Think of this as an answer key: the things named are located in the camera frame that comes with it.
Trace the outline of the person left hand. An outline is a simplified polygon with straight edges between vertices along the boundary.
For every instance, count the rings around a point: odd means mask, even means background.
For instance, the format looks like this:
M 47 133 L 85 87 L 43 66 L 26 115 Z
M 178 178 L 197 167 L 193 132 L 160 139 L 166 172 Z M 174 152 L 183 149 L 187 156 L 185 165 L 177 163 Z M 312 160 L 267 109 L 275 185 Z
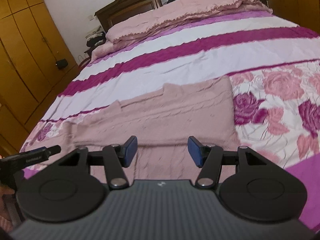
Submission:
M 5 205 L 5 202 L 4 202 L 4 197 L 6 195 L 12 195 L 14 193 L 15 193 L 15 190 L 11 189 L 7 185 L 1 184 L 1 188 L 0 188 L 0 221 L 1 221 L 1 228 L 5 232 L 11 231 L 13 228 L 13 225 L 11 222 L 9 211 Z

